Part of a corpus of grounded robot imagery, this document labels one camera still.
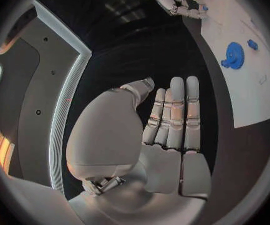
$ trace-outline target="blue plastic piece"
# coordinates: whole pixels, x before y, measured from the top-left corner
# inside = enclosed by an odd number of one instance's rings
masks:
[[[242,67],[245,60],[244,50],[237,42],[231,42],[226,51],[226,59],[221,61],[221,66],[232,69]]]
[[[250,46],[252,49],[254,49],[254,50],[258,50],[259,49],[259,46],[258,46],[258,44],[255,41],[249,39],[247,41],[247,43],[248,43],[248,46]]]

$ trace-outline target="blue gear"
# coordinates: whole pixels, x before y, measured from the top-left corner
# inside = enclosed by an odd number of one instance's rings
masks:
[[[232,69],[242,67],[245,60],[244,50],[237,42],[231,42],[226,51],[226,60],[221,61],[221,66]]]

